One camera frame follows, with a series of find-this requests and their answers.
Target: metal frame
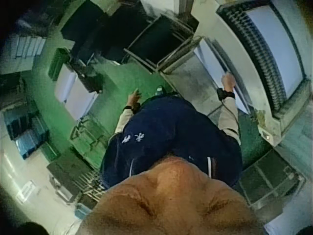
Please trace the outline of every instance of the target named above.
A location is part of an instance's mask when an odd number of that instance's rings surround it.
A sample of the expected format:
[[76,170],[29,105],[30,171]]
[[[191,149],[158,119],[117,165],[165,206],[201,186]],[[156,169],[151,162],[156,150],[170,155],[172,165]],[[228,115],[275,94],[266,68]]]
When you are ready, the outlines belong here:
[[[163,57],[157,64],[154,64],[152,61],[146,59],[143,60],[141,59],[139,56],[137,56],[136,54],[134,54],[133,52],[130,51],[130,48],[132,47],[132,45],[134,45],[134,43],[155,23],[157,22],[162,16],[170,19],[171,21],[173,21],[175,24],[177,24],[181,29],[185,30],[186,32],[190,33],[191,36],[186,39],[184,42],[182,42],[182,44],[176,48],[175,50],[171,51],[168,55],[166,55],[165,57]],[[142,63],[145,66],[147,66],[148,68],[150,68],[153,72],[158,72],[159,70],[161,70],[161,68],[164,66],[165,62],[167,60],[169,60],[174,54],[176,54],[177,52],[179,52],[186,44],[191,43],[192,42],[192,38],[193,38],[193,34],[194,32],[191,30],[191,28],[187,25],[185,25],[184,23],[180,22],[177,19],[173,19],[172,17],[169,17],[166,14],[161,14],[159,17],[157,17],[156,19],[154,19],[134,40],[133,42],[124,49],[124,51],[131,56],[135,61],[137,61],[138,63]],[[178,35],[175,35],[175,37],[177,37],[179,40],[183,41],[184,39],[180,38]]]

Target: green floor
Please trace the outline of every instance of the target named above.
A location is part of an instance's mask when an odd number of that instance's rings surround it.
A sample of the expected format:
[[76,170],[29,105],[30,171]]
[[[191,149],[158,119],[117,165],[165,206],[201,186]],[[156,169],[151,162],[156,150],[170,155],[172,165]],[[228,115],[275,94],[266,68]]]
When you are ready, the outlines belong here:
[[[36,58],[33,71],[24,74],[27,91],[37,106],[50,129],[50,142],[59,152],[70,146],[69,136],[75,121],[66,111],[64,105],[54,97],[55,82],[47,75],[54,51],[57,47],[69,47],[71,42],[64,40],[60,33],[62,25],[79,6],[74,2],[62,19],[60,26],[46,41],[40,57]],[[151,97],[159,85],[170,89],[170,86],[158,74],[150,75],[135,62],[117,66],[110,62],[93,66],[103,77],[103,93],[99,95],[91,114],[112,134],[118,122],[122,108],[125,106],[128,94],[136,88],[142,92],[142,100]],[[260,158],[269,148],[268,144],[259,137],[256,123],[249,118],[240,117],[242,132],[242,152],[244,163],[248,165]]]

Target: shoe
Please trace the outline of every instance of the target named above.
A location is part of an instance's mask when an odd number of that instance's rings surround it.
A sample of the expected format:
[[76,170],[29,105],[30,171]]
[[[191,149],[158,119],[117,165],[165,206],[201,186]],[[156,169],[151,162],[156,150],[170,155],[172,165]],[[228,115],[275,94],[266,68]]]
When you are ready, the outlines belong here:
[[155,95],[165,95],[166,94],[166,90],[163,86],[159,86],[156,89],[156,94]]

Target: white logo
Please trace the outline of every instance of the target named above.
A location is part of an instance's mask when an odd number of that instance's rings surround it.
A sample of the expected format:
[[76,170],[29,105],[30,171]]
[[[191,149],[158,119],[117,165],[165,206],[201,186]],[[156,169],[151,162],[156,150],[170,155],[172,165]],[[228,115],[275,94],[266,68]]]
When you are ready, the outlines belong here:
[[131,139],[131,136],[125,136],[124,140],[122,141],[122,143],[127,143],[129,140]]
[[139,135],[135,135],[135,136],[136,136],[136,141],[140,142],[145,137],[145,134],[139,133]]

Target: navy blue shirt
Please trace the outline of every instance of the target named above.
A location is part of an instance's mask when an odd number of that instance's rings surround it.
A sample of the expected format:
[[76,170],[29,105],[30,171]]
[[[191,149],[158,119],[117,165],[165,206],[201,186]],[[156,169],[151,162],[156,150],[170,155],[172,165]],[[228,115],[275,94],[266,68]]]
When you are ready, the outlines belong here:
[[229,186],[242,172],[238,142],[188,101],[167,96],[146,102],[123,132],[111,138],[101,164],[102,183],[109,189],[148,170],[168,153],[184,158],[206,174],[208,157],[214,159],[214,178]]

